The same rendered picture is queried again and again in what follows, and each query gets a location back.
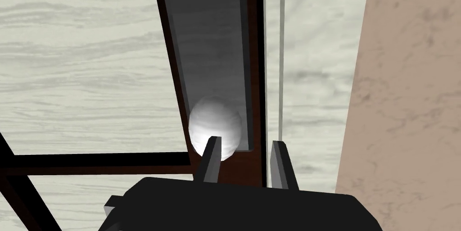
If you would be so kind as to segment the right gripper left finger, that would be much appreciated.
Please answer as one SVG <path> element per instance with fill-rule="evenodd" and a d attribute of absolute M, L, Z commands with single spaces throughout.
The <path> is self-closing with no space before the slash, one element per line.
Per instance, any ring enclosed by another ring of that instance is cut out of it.
<path fill-rule="evenodd" d="M 221 137 L 211 136 L 196 171 L 197 182 L 217 183 L 221 165 Z"/>

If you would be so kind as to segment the white round door knob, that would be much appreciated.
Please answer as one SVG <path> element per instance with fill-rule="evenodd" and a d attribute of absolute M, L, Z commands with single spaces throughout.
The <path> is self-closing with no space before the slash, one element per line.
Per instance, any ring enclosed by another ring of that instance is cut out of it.
<path fill-rule="evenodd" d="M 236 151 L 242 139 L 242 119 L 235 107 L 216 96 L 202 98 L 189 116 L 189 135 L 194 150 L 203 156 L 210 137 L 221 138 L 221 160 Z"/>

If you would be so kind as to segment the grey door leaf, dark brown edge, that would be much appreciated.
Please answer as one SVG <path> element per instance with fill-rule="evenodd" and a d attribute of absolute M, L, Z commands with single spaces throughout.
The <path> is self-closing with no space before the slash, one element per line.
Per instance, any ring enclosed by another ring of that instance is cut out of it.
<path fill-rule="evenodd" d="M 218 96 L 242 122 L 236 152 L 220 183 L 267 186 L 264 0 L 157 0 L 185 142 L 193 168 L 189 117 L 197 102 Z"/>

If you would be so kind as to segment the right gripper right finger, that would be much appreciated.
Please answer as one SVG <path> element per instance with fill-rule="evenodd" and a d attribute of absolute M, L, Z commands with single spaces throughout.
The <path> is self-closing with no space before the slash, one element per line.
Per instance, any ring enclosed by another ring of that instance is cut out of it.
<path fill-rule="evenodd" d="M 299 190 L 287 146 L 283 141 L 272 142 L 270 171 L 272 188 Z"/>

